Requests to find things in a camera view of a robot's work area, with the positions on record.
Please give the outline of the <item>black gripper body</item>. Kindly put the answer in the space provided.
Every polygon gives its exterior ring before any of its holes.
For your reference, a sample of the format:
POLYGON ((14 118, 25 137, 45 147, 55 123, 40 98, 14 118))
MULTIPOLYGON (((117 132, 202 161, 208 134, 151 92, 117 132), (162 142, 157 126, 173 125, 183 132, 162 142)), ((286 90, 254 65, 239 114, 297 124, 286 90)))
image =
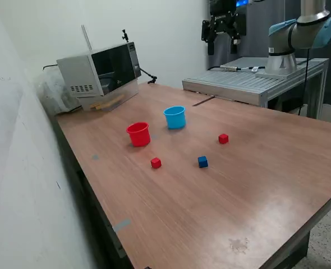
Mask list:
POLYGON ((236 0, 209 1, 211 27, 216 33, 229 33, 235 29, 236 0))

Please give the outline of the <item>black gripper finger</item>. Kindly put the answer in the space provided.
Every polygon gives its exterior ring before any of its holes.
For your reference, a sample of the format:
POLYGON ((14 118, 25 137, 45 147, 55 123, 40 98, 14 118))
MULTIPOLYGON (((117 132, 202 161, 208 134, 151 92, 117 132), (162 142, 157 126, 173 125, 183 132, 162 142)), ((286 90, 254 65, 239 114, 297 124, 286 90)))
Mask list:
POLYGON ((204 20, 201 29, 201 39, 208 45, 208 55, 214 54, 214 42, 217 37, 215 19, 204 20))
POLYGON ((237 53, 237 46, 241 42, 241 36, 246 35, 246 15, 235 13, 226 19, 226 33, 231 38, 231 53, 237 53))

